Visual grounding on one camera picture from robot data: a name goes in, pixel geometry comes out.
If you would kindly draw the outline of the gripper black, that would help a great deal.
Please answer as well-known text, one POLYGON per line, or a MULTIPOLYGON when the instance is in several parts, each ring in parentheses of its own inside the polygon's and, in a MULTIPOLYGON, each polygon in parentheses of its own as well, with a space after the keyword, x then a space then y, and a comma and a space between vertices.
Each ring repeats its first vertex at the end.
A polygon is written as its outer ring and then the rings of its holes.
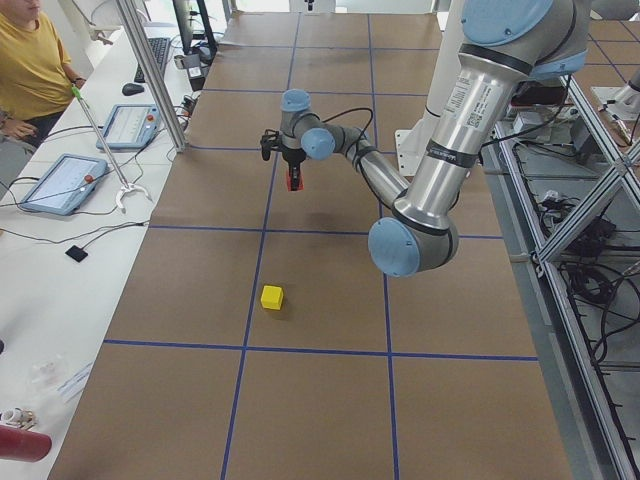
POLYGON ((306 152, 299 149, 282 148, 282 157, 288 163, 287 189, 289 191, 304 188, 303 175, 300 165, 306 160, 306 152))

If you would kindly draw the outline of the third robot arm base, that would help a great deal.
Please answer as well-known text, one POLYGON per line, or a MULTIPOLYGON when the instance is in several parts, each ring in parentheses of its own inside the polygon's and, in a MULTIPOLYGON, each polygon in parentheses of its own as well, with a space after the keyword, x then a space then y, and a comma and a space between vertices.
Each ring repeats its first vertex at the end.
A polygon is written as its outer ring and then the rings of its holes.
POLYGON ((592 87, 592 93, 601 104, 600 110, 625 121, 639 114, 639 70, 622 87, 592 87))

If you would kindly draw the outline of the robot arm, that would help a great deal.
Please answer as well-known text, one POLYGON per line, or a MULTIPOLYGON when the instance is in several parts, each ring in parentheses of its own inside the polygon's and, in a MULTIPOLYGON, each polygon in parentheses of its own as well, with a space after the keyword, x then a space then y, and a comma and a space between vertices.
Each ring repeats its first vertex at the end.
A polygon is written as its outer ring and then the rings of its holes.
POLYGON ((262 154, 281 151, 297 189, 306 159, 343 155, 390 210, 368 234, 372 261, 388 276, 406 277, 449 262, 458 232, 448 214, 480 150, 516 87, 569 75, 587 54, 588 1, 465 1, 446 30, 460 33, 460 71, 411 181, 357 128, 332 125, 299 89, 281 99, 281 123, 262 154))

